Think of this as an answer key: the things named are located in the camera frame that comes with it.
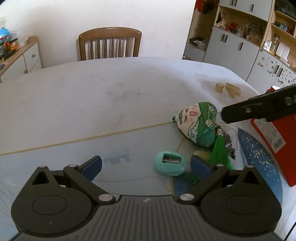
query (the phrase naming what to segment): pencil sharpener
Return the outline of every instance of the pencil sharpener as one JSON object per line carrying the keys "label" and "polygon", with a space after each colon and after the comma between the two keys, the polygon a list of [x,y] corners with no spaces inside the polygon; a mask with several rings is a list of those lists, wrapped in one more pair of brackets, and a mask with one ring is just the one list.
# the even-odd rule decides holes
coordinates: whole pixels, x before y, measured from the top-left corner
{"label": "pencil sharpener", "polygon": [[154,165],[164,175],[179,176],[185,170],[186,161],[179,153],[163,151],[155,157]]}

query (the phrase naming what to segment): cartoon face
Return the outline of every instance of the cartoon face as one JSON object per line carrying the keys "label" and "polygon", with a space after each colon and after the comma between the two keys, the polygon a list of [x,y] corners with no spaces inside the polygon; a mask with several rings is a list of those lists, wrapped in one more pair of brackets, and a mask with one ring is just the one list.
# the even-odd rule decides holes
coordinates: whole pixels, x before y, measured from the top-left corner
{"label": "cartoon face", "polygon": [[210,119],[207,119],[207,120],[205,121],[205,124],[206,124],[207,127],[209,127],[209,128],[214,127],[214,124],[213,124],[212,120],[210,120]]}

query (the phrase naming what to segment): glass jar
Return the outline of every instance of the glass jar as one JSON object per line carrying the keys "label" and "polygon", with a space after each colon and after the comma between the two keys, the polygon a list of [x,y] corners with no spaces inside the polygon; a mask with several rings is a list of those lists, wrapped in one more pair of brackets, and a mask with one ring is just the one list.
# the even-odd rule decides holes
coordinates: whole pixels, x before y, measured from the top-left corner
{"label": "glass jar", "polygon": [[277,48],[279,46],[279,36],[277,34],[275,34],[272,38],[271,38],[271,47],[270,47],[270,53],[272,55],[275,54]]}

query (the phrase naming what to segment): sticker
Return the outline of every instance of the sticker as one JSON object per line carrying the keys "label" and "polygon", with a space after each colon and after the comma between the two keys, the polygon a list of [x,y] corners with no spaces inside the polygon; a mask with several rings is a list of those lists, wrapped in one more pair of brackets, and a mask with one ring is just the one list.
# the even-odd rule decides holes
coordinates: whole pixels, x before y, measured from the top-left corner
{"label": "sticker", "polygon": [[265,118],[256,119],[254,124],[259,128],[265,139],[270,144],[274,153],[277,153],[285,144],[282,135],[276,129],[272,122],[267,122]]}

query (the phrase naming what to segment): wooden chair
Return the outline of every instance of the wooden chair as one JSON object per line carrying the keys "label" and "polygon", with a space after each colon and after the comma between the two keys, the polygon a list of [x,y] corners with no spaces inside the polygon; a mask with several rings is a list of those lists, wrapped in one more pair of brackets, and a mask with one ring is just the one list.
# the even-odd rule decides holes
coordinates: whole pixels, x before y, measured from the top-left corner
{"label": "wooden chair", "polygon": [[118,41],[118,57],[122,57],[122,47],[121,47],[121,39],[126,38],[126,52],[125,57],[128,57],[128,45],[129,38],[135,38],[134,47],[133,47],[133,57],[138,57],[140,42],[141,42],[142,33],[133,28],[122,28],[122,27],[110,27],[110,28],[95,28],[92,30],[88,30],[79,35],[79,51],[80,51],[80,59],[86,60],[86,49],[85,42],[90,40],[90,59],[94,59],[94,46],[93,40],[97,39],[97,56],[101,58],[101,45],[100,39],[104,39],[104,57],[102,54],[102,58],[107,58],[107,39],[112,38],[111,43],[111,57],[114,58],[114,38],[119,38]]}

